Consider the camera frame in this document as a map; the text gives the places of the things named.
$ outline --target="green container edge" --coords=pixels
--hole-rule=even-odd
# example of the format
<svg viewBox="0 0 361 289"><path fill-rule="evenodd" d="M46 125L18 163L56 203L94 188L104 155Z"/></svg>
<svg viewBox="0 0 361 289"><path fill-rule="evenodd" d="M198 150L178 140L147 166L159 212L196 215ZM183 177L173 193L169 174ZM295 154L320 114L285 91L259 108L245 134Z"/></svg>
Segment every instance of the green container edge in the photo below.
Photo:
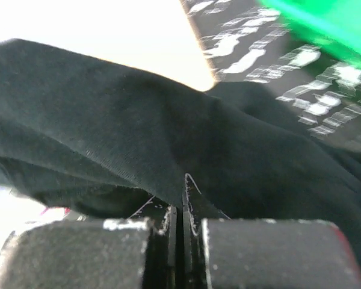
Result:
<svg viewBox="0 0 361 289"><path fill-rule="evenodd" d="M317 18L310 13L297 9L285 3L283 0L259 1L266 8L272 8L280 11L281 16L286 19L285 22L299 38L313 43L329 54L334 55L341 61L350 63L356 68L361 69L361 40L354 39L349 33L340 30L336 26ZM308 37L307 33L311 33L312 36L317 35L318 40L326 38L331 40L333 43L323 45L322 43L313 40L313 37ZM354 43L349 46L343 44L345 42L350 43L350 39L353 39ZM345 52L346 50L348 50L349 53L347 57L344 53L342 53L342 51Z"/></svg>

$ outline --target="green plastic bin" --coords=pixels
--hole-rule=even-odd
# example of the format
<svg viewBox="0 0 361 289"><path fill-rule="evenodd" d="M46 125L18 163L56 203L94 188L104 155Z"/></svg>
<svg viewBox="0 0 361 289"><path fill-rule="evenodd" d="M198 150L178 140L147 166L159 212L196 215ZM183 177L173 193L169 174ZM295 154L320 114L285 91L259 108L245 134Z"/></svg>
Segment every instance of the green plastic bin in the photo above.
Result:
<svg viewBox="0 0 361 289"><path fill-rule="evenodd" d="M301 39L361 69L361 0L260 0Z"/></svg>

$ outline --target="black garment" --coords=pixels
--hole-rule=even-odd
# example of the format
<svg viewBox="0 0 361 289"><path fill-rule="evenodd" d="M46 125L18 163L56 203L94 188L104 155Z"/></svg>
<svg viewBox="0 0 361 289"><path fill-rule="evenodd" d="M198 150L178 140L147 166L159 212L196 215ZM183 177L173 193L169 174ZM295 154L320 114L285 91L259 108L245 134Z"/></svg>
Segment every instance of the black garment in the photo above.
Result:
<svg viewBox="0 0 361 289"><path fill-rule="evenodd" d="M50 46L0 45L0 182L104 217L122 210L116 194L180 207L186 173L230 217L335 222L361 265L361 156L311 138L259 85L202 93Z"/></svg>

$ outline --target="scratched black surface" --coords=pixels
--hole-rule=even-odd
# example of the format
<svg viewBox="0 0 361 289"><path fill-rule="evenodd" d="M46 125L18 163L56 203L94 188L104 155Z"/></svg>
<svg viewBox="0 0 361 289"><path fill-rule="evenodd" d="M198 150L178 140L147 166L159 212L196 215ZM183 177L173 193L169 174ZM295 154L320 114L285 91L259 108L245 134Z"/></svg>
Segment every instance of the scratched black surface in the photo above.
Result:
<svg viewBox="0 0 361 289"><path fill-rule="evenodd" d="M203 9L196 9L197 4L203 5L203 3L205 3ZM250 17L256 15L261 8L255 0L184 0L184 7L188 13L188 17L194 24L194 29L197 30L200 36L200 42L205 51L214 48L218 42L218 40L212 39L211 36L225 33L225 31L227 33L238 31L240 26L243 25L246 20L251 19ZM230 30L228 30L227 26L223 26L224 23L228 23L234 19L238 21L230 26ZM280 18L264 23L255 33L239 38L239 43L235 46L231 54L210 58L209 61L212 64L216 78L219 81L227 82L264 80L265 77L267 78L268 76L267 73L264 73L262 76L258 75L256 78L250 77L249 74L258 67L266 68L274 64L281 65L280 58L282 56L289 52L294 52L295 49L299 49L307 44L297 40L294 35L288 31L284 35L276 38L275 41L268 43L264 47L266 50L265 54L260 56L255 63L244 72L223 73L222 70L229 68L233 63L245 56L254 42L260 41L267 34L276 30L286 30L280 22ZM311 104L314 104L317 102L315 95L321 96L329 92L337 93L341 99L341 104L329 109L326 114L314 116L305 112L305 109L296 107L294 101L284 103L297 115L297 121L307 124L307 128L315 137L323 139L333 145L346 146L361 151L361 83L354 88L350 86L346 87L337 82L338 77L326 79L321 76L325 70L330 71L331 69L329 69L329 67L337 63L338 60L321 52L321 56L316 61L300 69L288 71L278 79L269 79L268 83L264 85L271 90L273 96L278 98L290 89L308 84L316 79L330 82L330 86L327 89L312 90L298 97L300 102L309 101ZM329 124L331 123L329 120L334 119L342 119L342 122L345 123L339 125L338 122L337 126Z"/></svg>

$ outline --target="patterned tablecloth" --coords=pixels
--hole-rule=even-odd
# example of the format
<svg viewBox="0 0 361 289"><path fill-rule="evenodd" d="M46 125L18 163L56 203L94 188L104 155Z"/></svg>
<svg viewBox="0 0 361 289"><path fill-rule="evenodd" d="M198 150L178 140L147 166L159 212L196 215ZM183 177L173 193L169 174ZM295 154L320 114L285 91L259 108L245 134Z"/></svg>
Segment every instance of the patterned tablecloth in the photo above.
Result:
<svg viewBox="0 0 361 289"><path fill-rule="evenodd" d="M361 151L361 70L303 43L256 0L184 0L219 81L264 84L316 137Z"/></svg>

